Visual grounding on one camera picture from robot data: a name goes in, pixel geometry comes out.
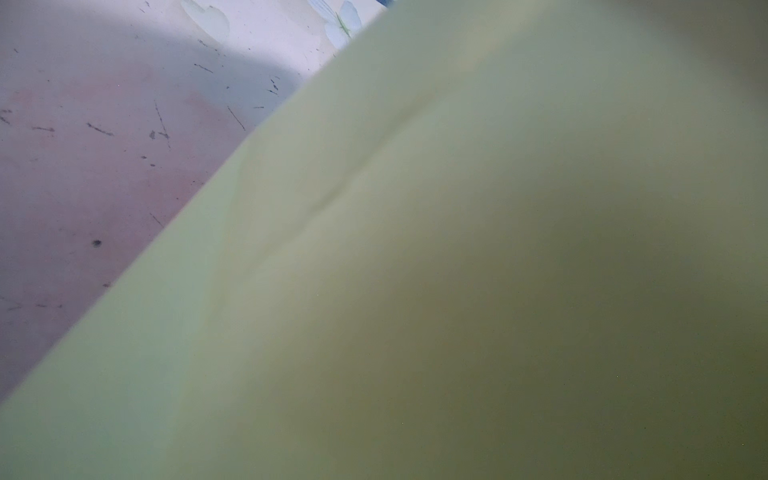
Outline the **floral paper gift bag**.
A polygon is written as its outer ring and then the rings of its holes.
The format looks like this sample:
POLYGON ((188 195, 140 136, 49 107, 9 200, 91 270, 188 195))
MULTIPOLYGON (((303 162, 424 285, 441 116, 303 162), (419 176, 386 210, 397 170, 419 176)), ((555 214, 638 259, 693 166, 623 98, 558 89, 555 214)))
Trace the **floral paper gift bag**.
POLYGON ((763 479, 767 5, 400 1, 2 404, 5 479, 763 479))

